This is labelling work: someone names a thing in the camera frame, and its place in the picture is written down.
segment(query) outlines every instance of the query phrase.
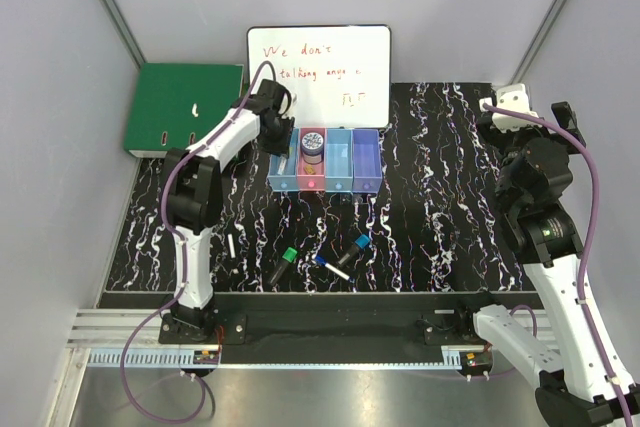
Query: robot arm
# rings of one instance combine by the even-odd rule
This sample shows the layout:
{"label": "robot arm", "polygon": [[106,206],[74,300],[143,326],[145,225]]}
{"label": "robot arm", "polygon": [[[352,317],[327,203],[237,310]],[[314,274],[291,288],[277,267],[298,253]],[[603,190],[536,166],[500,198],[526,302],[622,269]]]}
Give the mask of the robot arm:
{"label": "robot arm", "polygon": [[[188,150],[172,149],[163,166],[163,184],[190,151],[199,150],[168,185],[167,217],[181,235],[174,234],[176,246],[176,293],[185,287],[171,311],[172,320],[205,336],[214,327],[213,287],[210,279],[212,228],[222,212],[221,172],[249,142],[258,140],[261,150],[288,157],[294,119],[284,118],[281,107],[291,94],[282,85],[263,80],[239,113],[236,101],[226,117],[206,138]],[[187,255],[180,255],[186,242]]]}
{"label": "robot arm", "polygon": [[[504,110],[538,117],[530,111],[522,84],[499,90],[497,100]],[[481,101],[481,105],[485,103],[492,105],[491,99]],[[569,105],[554,104],[553,112],[561,127],[584,145]],[[540,295],[560,355],[512,321],[503,306],[488,304],[474,309],[470,328],[524,375],[536,390],[538,407],[549,425],[606,425],[620,418],[613,384],[622,390],[632,413],[638,413],[640,391],[613,347],[588,278],[586,302],[615,379],[607,377],[579,300],[576,280],[583,246],[559,202],[573,180],[568,156],[577,150],[544,127],[502,114],[485,114],[478,130],[502,156],[496,186],[502,230]]]}

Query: whiteboard frame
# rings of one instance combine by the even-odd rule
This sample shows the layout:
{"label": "whiteboard frame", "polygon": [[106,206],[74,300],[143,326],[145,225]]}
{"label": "whiteboard frame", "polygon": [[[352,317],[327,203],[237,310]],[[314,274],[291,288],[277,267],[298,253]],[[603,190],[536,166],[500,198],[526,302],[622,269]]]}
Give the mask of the whiteboard frame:
{"label": "whiteboard frame", "polygon": [[[388,113],[390,114],[391,110],[391,59],[393,58],[393,31],[391,27],[387,24],[303,24],[303,25],[256,25],[253,27],[249,27],[245,34],[245,38],[247,41],[247,75],[251,76],[251,56],[249,54],[249,33],[252,30],[257,29],[305,29],[305,28],[323,28],[323,27],[385,27],[389,31],[389,105],[387,106]],[[368,126],[351,126],[349,128],[366,128],[366,129],[378,129],[382,130],[387,127],[387,125],[382,125],[380,127],[368,127]]]}

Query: plastic bin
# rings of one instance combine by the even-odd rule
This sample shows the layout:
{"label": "plastic bin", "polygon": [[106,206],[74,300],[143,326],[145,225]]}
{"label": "plastic bin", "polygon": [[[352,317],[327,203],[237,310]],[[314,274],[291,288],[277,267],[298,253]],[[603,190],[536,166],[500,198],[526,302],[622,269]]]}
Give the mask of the plastic bin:
{"label": "plastic bin", "polygon": [[382,184],[378,131],[353,131],[353,192],[375,194]]}
{"label": "plastic bin", "polygon": [[[300,146],[300,139],[304,137],[305,134],[309,132],[318,132],[324,138],[325,151],[324,155],[327,153],[327,129],[313,129],[313,128],[304,128],[300,129],[300,133],[298,135],[298,146]],[[322,162],[319,164],[307,164],[302,158],[302,149],[298,147],[298,166],[296,167],[298,172],[298,187],[302,190],[324,190],[325,189],[325,177],[324,177],[324,168],[325,168],[326,157],[323,158]],[[307,167],[313,169],[313,174],[310,174],[307,170]]]}
{"label": "plastic bin", "polygon": [[291,143],[289,144],[289,158],[282,175],[278,175],[280,157],[272,155],[269,161],[269,174],[267,180],[274,192],[297,192],[298,179],[296,177],[296,166],[298,164],[298,129],[293,129]]}
{"label": "plastic bin", "polygon": [[327,129],[325,190],[351,192],[353,187],[353,136],[351,130]]}

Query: black marble table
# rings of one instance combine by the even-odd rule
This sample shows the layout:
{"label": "black marble table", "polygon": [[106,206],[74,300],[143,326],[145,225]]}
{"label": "black marble table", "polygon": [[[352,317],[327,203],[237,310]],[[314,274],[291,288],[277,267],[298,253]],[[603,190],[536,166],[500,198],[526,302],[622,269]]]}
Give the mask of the black marble table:
{"label": "black marble table", "polygon": [[[489,84],[393,84],[381,130],[384,181],[377,196],[273,193],[269,156],[255,146],[224,174],[225,205],[214,229],[211,278],[218,292],[532,291],[497,230],[496,156],[479,139],[478,100]],[[161,160],[143,160],[106,284],[107,292],[170,292],[175,253],[162,225]],[[229,255],[227,235],[236,258]],[[360,235],[370,248],[344,281],[329,262]],[[288,247],[297,263],[266,283]]]}

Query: blue bin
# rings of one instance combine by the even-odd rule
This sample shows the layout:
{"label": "blue bin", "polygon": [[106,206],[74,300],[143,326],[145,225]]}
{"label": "blue bin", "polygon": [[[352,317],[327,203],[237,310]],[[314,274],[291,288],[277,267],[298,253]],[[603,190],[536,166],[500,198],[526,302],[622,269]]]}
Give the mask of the blue bin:
{"label": "blue bin", "polygon": [[325,190],[351,192],[353,186],[353,136],[351,130],[327,129]]}
{"label": "blue bin", "polygon": [[379,134],[373,129],[353,131],[353,192],[377,194],[382,184]]}
{"label": "blue bin", "polygon": [[296,167],[298,162],[298,129],[293,129],[291,143],[289,144],[289,158],[282,175],[278,175],[280,157],[272,155],[269,160],[269,174],[267,180],[274,192],[297,192],[298,179],[296,177]]}

